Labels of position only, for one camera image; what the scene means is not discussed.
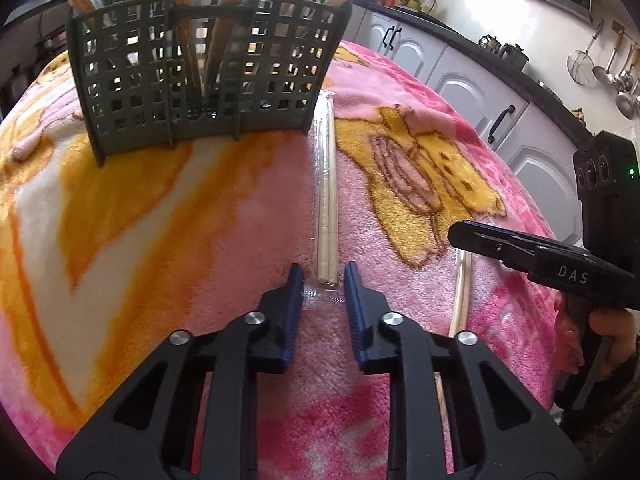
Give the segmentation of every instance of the white cabinet door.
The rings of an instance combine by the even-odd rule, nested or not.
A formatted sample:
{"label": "white cabinet door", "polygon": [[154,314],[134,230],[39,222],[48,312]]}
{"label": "white cabinet door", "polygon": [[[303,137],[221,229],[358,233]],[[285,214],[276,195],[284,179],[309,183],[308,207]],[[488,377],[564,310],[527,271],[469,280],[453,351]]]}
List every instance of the white cabinet door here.
{"label": "white cabinet door", "polygon": [[574,144],[529,105],[495,153],[515,173],[558,240],[582,239],[582,208],[575,185]]}
{"label": "white cabinet door", "polygon": [[422,82],[427,81],[447,48],[443,41],[404,23],[398,24],[389,41],[391,38],[386,56]]}
{"label": "white cabinet door", "polygon": [[355,43],[366,46],[374,52],[386,54],[387,47],[382,44],[382,40],[385,39],[386,35],[386,44],[388,44],[397,26],[398,22],[396,20],[368,10],[360,23]]}
{"label": "white cabinet door", "polygon": [[351,6],[351,17],[349,18],[349,23],[347,23],[347,28],[344,29],[344,34],[342,35],[343,40],[356,41],[356,36],[358,35],[358,30],[360,29],[360,24],[362,23],[365,12],[367,11],[364,7],[357,5]]}
{"label": "white cabinet door", "polygon": [[[427,86],[465,118],[494,150],[527,106],[505,83],[450,46],[440,57]],[[492,126],[505,110],[508,112],[495,129],[493,142],[488,142]]]}

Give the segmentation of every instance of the utensil basket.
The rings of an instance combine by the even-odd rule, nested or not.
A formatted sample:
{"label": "utensil basket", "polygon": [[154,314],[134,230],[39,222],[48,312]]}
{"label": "utensil basket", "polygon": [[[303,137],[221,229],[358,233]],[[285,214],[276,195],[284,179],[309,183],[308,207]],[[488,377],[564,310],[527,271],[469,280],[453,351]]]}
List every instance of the utensil basket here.
{"label": "utensil basket", "polygon": [[[176,6],[105,0],[67,25],[71,67],[99,166],[114,153],[178,140],[273,129],[307,133],[318,94],[351,15],[324,0],[247,0]],[[202,0],[217,3],[218,0]],[[234,31],[210,99],[191,98],[175,25],[196,23],[205,59],[216,19]]]}

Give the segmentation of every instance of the cabinet handle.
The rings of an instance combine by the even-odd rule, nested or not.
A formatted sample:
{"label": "cabinet handle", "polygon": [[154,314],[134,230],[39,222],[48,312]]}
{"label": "cabinet handle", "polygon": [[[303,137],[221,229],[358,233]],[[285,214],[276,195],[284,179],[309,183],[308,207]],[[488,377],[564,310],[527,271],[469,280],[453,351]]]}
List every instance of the cabinet handle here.
{"label": "cabinet handle", "polygon": [[394,49],[393,42],[394,42],[394,38],[396,37],[396,34],[397,34],[398,32],[402,32],[402,27],[398,27],[398,28],[394,31],[394,33],[391,35],[391,39],[389,40],[389,46],[391,47],[391,50],[393,50],[393,49]]}
{"label": "cabinet handle", "polygon": [[513,105],[509,105],[507,108],[505,108],[500,115],[498,115],[498,118],[495,120],[494,125],[491,127],[491,129],[489,130],[489,136],[486,138],[486,141],[489,144],[493,144],[495,142],[495,137],[494,137],[494,133],[495,131],[498,129],[498,126],[500,126],[500,123],[502,122],[502,120],[505,118],[505,116],[507,114],[511,115],[514,113],[514,111],[516,111],[516,107]]}
{"label": "cabinet handle", "polygon": [[396,26],[394,25],[393,27],[389,27],[386,32],[385,32],[385,37],[382,38],[382,44],[386,47],[388,47],[388,44],[385,43],[386,37],[389,35],[389,33],[394,30],[396,28]]}

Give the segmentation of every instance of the black countertop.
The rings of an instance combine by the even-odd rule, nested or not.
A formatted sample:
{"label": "black countertop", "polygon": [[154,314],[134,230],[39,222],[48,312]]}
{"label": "black countertop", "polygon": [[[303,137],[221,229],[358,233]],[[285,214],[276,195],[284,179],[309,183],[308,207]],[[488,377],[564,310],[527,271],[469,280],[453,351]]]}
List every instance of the black countertop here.
{"label": "black countertop", "polygon": [[481,48],[477,43],[453,31],[434,18],[427,18],[407,10],[391,9],[377,4],[375,0],[353,0],[355,5],[365,7],[390,18],[400,20],[418,28],[435,38],[449,44],[461,54],[471,58],[484,69],[499,78],[525,101],[532,103],[560,128],[576,148],[581,148],[593,136],[582,126],[574,115],[556,100],[548,91],[532,78],[511,66],[495,54]]}

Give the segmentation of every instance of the fleece blanket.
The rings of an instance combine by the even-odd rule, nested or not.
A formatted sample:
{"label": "fleece blanket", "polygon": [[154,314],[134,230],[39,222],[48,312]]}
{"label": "fleece blanket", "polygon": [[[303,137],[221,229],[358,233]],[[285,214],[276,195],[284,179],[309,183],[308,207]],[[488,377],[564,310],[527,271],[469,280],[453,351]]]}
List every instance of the fleece blanket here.
{"label": "fleece blanket", "polygon": [[[343,43],[335,93],[340,266],[447,333],[448,227],[476,219],[550,236],[511,171],[435,92]],[[207,138],[94,161],[68,58],[44,69],[0,132],[0,402],[37,455],[61,450],[169,333],[222,329],[311,273],[313,142]],[[468,327],[545,406],[555,293],[473,258]],[[339,305],[302,313],[292,368],[260,378],[265,480],[382,479],[388,381],[362,376]]]}

